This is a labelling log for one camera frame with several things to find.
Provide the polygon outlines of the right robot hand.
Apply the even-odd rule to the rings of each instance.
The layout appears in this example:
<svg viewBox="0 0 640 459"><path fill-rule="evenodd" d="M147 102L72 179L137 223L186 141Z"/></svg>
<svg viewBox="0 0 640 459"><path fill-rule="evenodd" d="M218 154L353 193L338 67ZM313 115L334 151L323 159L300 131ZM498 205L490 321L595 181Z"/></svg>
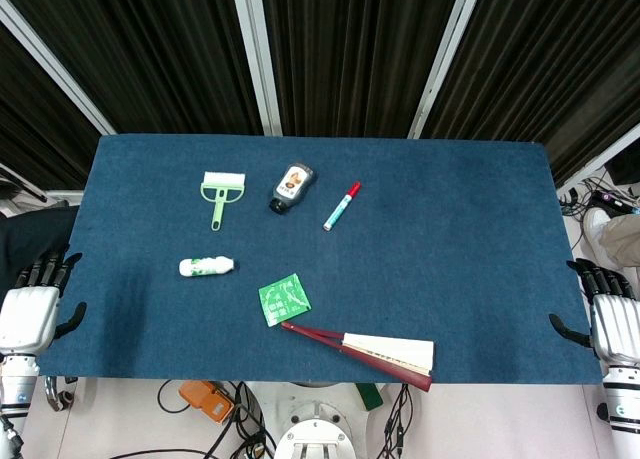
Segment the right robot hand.
<svg viewBox="0 0 640 459"><path fill-rule="evenodd" d="M569 329L549 314L553 329L564 339L591 349L609 366L640 367L640 299L621 273L578 258L566 262L579 277L589 305L590 333Z"/></svg>

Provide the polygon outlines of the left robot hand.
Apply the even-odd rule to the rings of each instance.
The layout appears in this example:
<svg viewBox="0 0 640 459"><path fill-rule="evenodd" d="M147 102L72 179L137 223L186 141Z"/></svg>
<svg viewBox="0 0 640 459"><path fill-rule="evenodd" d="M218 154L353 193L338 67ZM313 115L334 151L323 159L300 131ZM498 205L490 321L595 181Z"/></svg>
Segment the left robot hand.
<svg viewBox="0 0 640 459"><path fill-rule="evenodd" d="M65 322L58 321L58 314L71 272L81 258L80 253L64 258L61 252L51 252L19 272L0 307L0 355L37 356L79 327L86 303L78 303Z"/></svg>

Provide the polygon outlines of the white bottle with green print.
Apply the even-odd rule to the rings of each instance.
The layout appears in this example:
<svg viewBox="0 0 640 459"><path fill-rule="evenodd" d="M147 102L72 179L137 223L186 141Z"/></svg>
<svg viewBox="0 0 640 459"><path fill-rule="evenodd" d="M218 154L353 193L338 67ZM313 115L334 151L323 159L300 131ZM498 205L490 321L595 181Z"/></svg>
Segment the white bottle with green print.
<svg viewBox="0 0 640 459"><path fill-rule="evenodd" d="M179 273L183 277L222 275L229 273L234 267L234 260L225 256L183 259L179 263Z"/></svg>

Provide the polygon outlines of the dark sauce bottle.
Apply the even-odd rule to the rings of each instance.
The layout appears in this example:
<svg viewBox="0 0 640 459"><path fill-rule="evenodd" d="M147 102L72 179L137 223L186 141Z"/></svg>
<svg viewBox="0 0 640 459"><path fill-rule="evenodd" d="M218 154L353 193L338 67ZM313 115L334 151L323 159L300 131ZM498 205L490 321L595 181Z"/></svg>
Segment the dark sauce bottle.
<svg viewBox="0 0 640 459"><path fill-rule="evenodd" d="M316 172L303 163L292 163L273 188L269 208L277 214L285 214L297 205L316 179Z"/></svg>

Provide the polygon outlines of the person's beige trouser leg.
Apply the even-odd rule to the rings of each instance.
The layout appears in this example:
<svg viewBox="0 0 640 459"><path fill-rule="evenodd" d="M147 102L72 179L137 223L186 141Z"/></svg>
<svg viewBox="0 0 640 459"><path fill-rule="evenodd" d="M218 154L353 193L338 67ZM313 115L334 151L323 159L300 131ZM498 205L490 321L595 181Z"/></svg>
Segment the person's beige trouser leg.
<svg viewBox="0 0 640 459"><path fill-rule="evenodd" d="M640 268L640 215L612 218L604 226L600 244L616 266Z"/></svg>

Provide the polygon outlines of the person's white shoe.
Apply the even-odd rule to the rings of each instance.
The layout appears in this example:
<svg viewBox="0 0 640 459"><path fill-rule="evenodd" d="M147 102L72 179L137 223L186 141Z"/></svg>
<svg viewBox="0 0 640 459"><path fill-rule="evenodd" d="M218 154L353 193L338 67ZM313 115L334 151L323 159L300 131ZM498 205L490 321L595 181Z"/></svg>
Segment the person's white shoe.
<svg viewBox="0 0 640 459"><path fill-rule="evenodd" d="M617 265L600 243L604 228L610 220L610 216L603 209L590 208L583 219L583 232L594 253L596 262L606 269L617 269Z"/></svg>

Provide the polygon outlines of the grey metal clamp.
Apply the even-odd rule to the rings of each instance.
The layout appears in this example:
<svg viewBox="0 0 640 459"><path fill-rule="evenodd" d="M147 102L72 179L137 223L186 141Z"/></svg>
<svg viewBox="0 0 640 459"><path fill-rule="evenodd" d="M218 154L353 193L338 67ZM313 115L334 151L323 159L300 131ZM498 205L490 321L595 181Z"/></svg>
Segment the grey metal clamp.
<svg viewBox="0 0 640 459"><path fill-rule="evenodd" d="M69 390L59 390L56 376L46 376L44 379L44 391L48 405L54 412L69 410L74 404L75 395Z"/></svg>

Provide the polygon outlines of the black power strip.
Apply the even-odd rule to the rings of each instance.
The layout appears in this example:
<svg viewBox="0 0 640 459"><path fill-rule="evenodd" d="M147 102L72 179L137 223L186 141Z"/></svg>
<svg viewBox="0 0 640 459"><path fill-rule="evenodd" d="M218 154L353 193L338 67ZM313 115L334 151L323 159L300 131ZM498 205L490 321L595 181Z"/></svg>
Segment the black power strip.
<svg viewBox="0 0 640 459"><path fill-rule="evenodd" d="M631 206L617 198L615 195L596 190L592 193L589 206L603 209L610 217L622 215L640 215L640 208Z"/></svg>

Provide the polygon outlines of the orange foot pedal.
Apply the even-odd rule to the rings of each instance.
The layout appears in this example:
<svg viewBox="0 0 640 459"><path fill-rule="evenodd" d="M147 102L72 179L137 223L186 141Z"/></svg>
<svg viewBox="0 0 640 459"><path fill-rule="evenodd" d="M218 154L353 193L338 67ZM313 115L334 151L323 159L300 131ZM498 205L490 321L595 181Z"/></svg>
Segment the orange foot pedal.
<svg viewBox="0 0 640 459"><path fill-rule="evenodd" d="M235 408L228 395L208 381L185 381L179 388L179 395L217 424L224 423Z"/></svg>

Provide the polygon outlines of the green window squeegee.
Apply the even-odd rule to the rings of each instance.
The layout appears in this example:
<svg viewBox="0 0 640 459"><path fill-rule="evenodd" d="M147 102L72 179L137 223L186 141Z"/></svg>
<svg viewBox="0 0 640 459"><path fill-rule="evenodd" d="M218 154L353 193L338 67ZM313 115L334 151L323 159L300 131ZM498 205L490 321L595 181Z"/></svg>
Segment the green window squeegee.
<svg viewBox="0 0 640 459"><path fill-rule="evenodd" d="M225 206L239 201L244 196L245 181L246 175L243 173L204 172L200 195L205 201L213 204L212 231L220 230Z"/></svg>

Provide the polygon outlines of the folding fan with red ribs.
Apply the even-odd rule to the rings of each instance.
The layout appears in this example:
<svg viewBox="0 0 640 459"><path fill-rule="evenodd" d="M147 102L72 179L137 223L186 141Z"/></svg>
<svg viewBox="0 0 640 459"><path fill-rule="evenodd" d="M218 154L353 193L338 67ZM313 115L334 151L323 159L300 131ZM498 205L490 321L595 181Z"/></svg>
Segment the folding fan with red ribs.
<svg viewBox="0 0 640 459"><path fill-rule="evenodd" d="M328 331L289 321L282 322L280 327L322 343L423 392L431 388L433 341Z"/></svg>

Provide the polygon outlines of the green sachet packet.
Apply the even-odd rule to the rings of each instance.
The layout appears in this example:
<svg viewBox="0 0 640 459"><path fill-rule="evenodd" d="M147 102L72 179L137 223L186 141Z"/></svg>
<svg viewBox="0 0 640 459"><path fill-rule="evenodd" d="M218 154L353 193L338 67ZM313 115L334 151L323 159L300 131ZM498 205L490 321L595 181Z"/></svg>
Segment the green sachet packet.
<svg viewBox="0 0 640 459"><path fill-rule="evenodd" d="M259 300L268 327L288 321L312 309L296 273L260 288Z"/></svg>

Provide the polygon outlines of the blue felt table cover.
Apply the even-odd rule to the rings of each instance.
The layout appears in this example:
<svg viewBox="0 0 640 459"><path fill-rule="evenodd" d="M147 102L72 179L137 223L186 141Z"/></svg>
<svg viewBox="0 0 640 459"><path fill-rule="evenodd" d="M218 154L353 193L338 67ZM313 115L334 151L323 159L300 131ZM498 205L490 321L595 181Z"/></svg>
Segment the blue felt table cover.
<svg viewBox="0 0 640 459"><path fill-rule="evenodd" d="M292 163L316 179L269 208ZM244 196L211 230L205 171L243 173ZM356 182L330 232L323 224ZM306 327L431 340L438 383L589 384L594 354L561 338L589 327L547 156L526 142L127 134L103 137L75 220L82 255L60 314L76 331L46 374L282 382L381 382L323 344L268 327L259 289L296 273ZM183 259L225 256L222 275Z"/></svg>

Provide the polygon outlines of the black curtain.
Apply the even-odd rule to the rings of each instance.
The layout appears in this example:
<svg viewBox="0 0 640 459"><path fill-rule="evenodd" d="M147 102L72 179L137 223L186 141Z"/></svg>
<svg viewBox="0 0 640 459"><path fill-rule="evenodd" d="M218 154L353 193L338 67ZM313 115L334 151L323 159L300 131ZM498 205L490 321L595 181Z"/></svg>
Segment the black curtain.
<svg viewBox="0 0 640 459"><path fill-rule="evenodd" d="M258 134L234 0L10 0L119 132ZM405 137L455 0L262 0L283 131ZM640 123L640 0L477 0L425 138L545 146L556 181Z"/></svg>

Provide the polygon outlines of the grey metal frame post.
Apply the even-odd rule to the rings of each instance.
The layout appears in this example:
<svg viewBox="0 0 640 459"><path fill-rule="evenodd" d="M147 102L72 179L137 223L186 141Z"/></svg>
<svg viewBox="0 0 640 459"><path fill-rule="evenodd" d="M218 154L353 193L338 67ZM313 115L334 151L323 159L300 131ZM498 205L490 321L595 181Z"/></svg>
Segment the grey metal frame post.
<svg viewBox="0 0 640 459"><path fill-rule="evenodd" d="M11 0L0 0L0 23L101 135L117 133L111 122Z"/></svg>
<svg viewBox="0 0 640 459"><path fill-rule="evenodd" d="M234 0L265 136L282 136L282 122L263 0Z"/></svg>
<svg viewBox="0 0 640 459"><path fill-rule="evenodd" d="M425 124L431 116L435 102L451 68L477 1L478 0L455 0L418 102L414 118L408 130L408 139L417 140L421 138Z"/></svg>

